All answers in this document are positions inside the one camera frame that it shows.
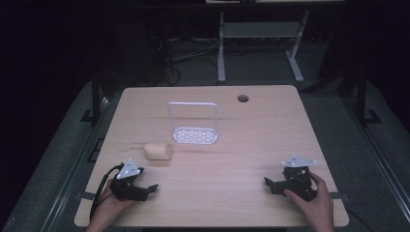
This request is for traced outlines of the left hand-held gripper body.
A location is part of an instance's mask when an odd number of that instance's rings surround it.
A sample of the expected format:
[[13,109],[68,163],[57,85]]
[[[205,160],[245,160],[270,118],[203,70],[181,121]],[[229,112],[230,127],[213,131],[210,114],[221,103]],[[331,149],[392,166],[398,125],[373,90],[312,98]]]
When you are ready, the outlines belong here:
[[136,194],[143,189],[136,187],[133,182],[142,172],[133,159],[128,159],[122,164],[110,184],[110,189],[118,200],[136,201]]

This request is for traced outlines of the person's right hand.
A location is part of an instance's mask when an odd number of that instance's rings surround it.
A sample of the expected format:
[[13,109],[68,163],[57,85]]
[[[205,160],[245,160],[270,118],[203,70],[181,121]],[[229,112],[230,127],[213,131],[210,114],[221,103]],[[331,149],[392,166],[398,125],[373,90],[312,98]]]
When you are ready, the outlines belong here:
[[309,227],[312,223],[318,223],[319,221],[329,222],[335,226],[334,201],[329,194],[325,181],[312,172],[309,173],[309,176],[317,186],[316,196],[312,200],[305,201],[289,189],[286,189],[284,194],[303,212]]

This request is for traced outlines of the metal floor rail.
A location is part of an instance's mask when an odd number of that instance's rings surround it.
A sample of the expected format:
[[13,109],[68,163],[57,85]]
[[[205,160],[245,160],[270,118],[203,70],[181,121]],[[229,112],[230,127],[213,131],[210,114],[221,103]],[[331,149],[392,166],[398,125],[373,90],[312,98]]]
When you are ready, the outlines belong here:
[[384,153],[368,129],[367,123],[363,123],[357,115],[356,106],[347,98],[343,98],[342,102],[345,105],[348,114],[352,117],[358,131],[365,140],[367,147],[371,151],[374,163],[379,169],[382,177],[385,179],[385,182],[390,189],[397,206],[402,211],[402,214],[406,218],[407,222],[410,224],[410,194],[406,192],[392,167],[386,160]]
[[94,163],[88,162],[94,146],[105,134],[104,124],[93,123],[93,104],[88,99],[78,99],[73,103],[67,117],[47,151],[49,178],[48,189],[55,187],[55,197],[47,210],[41,232],[57,232],[60,228],[76,229],[73,222]]

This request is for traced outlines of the beige bread roll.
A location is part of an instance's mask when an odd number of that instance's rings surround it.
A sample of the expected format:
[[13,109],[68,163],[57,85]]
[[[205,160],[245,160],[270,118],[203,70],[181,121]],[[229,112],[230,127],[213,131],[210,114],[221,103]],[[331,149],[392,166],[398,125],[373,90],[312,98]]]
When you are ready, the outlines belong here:
[[172,157],[171,146],[165,142],[145,143],[143,150],[148,160],[170,160]]

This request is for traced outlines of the white metal stand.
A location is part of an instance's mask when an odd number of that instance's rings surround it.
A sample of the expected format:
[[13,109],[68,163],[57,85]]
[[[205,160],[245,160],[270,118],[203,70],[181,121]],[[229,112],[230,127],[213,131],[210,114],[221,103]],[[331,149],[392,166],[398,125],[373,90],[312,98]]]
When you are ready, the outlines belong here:
[[296,60],[296,55],[305,32],[309,11],[304,11],[299,21],[284,22],[229,22],[220,12],[219,52],[217,55],[218,82],[226,81],[224,42],[227,39],[293,39],[294,44],[285,52],[293,76],[298,83],[305,79]]

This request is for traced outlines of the person's left hand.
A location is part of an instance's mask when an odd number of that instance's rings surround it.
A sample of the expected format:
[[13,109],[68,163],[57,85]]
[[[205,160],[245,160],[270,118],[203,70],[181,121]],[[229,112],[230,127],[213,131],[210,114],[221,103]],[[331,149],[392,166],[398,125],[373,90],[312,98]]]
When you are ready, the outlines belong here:
[[133,206],[135,201],[118,200],[110,188],[106,188],[100,197],[100,204],[97,207],[89,225],[108,228],[120,215]]

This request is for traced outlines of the black frame post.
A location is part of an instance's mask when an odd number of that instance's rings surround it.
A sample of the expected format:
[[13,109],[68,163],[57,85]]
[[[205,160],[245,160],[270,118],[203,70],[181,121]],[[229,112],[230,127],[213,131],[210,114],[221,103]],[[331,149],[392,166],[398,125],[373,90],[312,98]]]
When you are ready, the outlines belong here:
[[357,83],[356,117],[364,127],[368,124],[381,124],[377,113],[373,109],[366,107],[366,84],[366,73],[361,71]]
[[91,80],[92,108],[84,111],[81,122],[90,123],[94,127],[101,116],[101,88],[99,84],[99,75],[95,72]]

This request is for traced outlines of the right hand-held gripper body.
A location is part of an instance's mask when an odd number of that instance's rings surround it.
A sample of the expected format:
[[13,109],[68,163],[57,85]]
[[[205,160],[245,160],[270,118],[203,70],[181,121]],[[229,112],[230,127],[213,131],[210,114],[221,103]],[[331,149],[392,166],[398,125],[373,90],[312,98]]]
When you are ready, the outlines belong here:
[[307,159],[293,155],[291,159],[282,163],[283,176],[287,183],[287,189],[296,193],[306,201],[312,200],[316,196],[316,191],[312,189],[312,182],[309,176],[309,167],[316,165],[314,159]]

